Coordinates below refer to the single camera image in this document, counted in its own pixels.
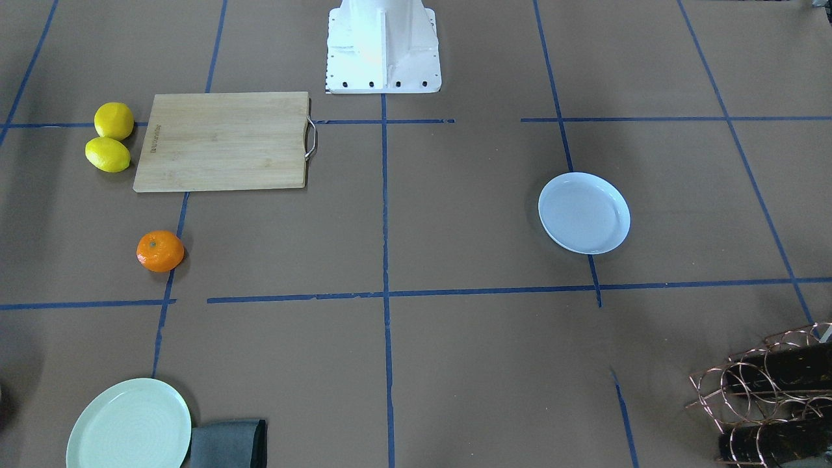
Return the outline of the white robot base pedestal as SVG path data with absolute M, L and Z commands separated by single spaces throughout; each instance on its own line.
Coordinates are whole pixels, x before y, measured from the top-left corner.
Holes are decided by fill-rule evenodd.
M 436 93 L 437 20 L 422 1 L 342 1 L 328 15 L 325 92 Z

